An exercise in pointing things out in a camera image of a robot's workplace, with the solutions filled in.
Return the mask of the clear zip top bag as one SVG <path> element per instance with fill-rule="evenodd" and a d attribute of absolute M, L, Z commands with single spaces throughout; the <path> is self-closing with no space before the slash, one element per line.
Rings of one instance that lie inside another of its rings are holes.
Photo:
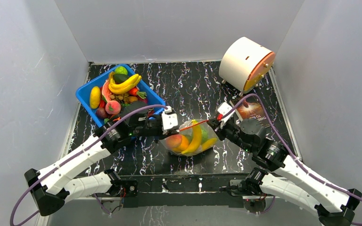
<path fill-rule="evenodd" d="M 192 135 L 191 135 L 192 131 L 191 131 L 191 130 L 182 131 L 182 129 L 183 129 L 183 128 L 187 128 L 188 126 L 190 126 L 190 125 L 191 125 L 191 122 L 190 122 L 190 121 L 191 121 L 191 120 L 183 123 L 183 124 L 180 126 L 180 131 L 179 131 L 179 133 L 178 133 L 178 134 L 181 134 L 181 135 L 185 135 L 185 136 L 187 137 L 187 139 L 189 140 L 189 142 L 191 142 L 191 140 L 192 140 Z M 210 126 L 208 126 L 207 120 L 196 120 L 196 121 L 199 122 L 199 125 L 200 125 L 201 129 L 202 129 L 202 128 L 207 129 L 207 131 L 208 131 L 208 139 L 217 138 L 217 139 L 219 140 L 219 138 L 218 138 L 218 136 L 215 134 L 214 130 L 213 130 Z M 165 149 L 166 149 L 167 151 L 169 151 L 170 153 L 172 153 L 172 154 L 174 154 L 174 155 L 189 157 L 189 156 L 194 156 L 194 155 L 197 155 L 197 154 L 202 153 L 202 151 L 201 151 L 201 146 L 200 146 L 193 154 L 190 154 L 190 155 L 182 155 L 181 153 L 175 153 L 175 152 L 172 151 L 172 149 L 169 149 L 169 148 L 167 148 L 167 147 L 165 146 L 165 139 L 161 140 L 161 144 L 165 147 Z"/>

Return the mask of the green custard apple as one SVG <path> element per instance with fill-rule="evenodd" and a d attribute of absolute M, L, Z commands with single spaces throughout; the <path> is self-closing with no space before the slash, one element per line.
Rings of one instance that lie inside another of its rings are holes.
<path fill-rule="evenodd" d="M 205 143 L 208 140 L 208 131 L 205 128 L 201 129 L 201 134 L 202 134 L 202 141 L 201 144 Z"/>

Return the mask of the yellow bell pepper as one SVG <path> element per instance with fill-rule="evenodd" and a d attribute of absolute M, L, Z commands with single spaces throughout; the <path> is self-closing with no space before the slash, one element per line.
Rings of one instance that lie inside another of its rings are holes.
<path fill-rule="evenodd" d="M 189 146 L 189 140 L 185 135 L 182 135 L 182 143 L 177 148 L 172 148 L 172 151 L 175 153 L 182 153 Z"/>

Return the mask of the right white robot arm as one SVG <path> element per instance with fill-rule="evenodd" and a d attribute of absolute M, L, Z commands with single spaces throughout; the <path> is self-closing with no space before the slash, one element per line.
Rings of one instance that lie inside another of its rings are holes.
<path fill-rule="evenodd" d="M 228 139 L 252 153 L 252 160 L 262 167 L 254 168 L 239 184 L 232 182 L 228 187 L 231 193 L 272 194 L 318 216 L 324 226 L 352 224 L 359 200 L 347 195 L 345 189 L 327 186 L 325 179 L 312 178 L 283 144 L 266 137 L 266 128 L 257 120 L 245 119 L 237 125 L 210 119 L 208 125 L 220 140 Z"/>

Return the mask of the orange peach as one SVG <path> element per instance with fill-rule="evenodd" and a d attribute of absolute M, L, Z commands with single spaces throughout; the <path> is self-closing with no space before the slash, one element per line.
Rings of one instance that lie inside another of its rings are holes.
<path fill-rule="evenodd" d="M 169 149 L 177 148 L 182 143 L 182 135 L 176 134 L 165 139 L 165 146 Z"/>

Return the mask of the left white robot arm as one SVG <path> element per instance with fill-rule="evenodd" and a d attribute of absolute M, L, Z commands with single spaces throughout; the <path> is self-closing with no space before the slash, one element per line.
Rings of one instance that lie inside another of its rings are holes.
<path fill-rule="evenodd" d="M 162 140 L 178 132 L 178 115 L 170 106 L 164 107 L 159 115 L 149 116 L 147 110 L 150 108 L 150 105 L 145 105 L 116 121 L 108 121 L 74 151 L 55 163 L 40 170 L 26 171 L 24 177 L 29 186 L 27 192 L 34 199 L 37 213 L 49 216 L 66 203 L 93 194 L 116 196 L 124 191 L 126 195 L 134 195 L 129 190 L 132 182 L 122 182 L 116 178 L 112 169 L 83 178 L 78 178 L 77 175 L 128 145 L 135 137 Z"/>

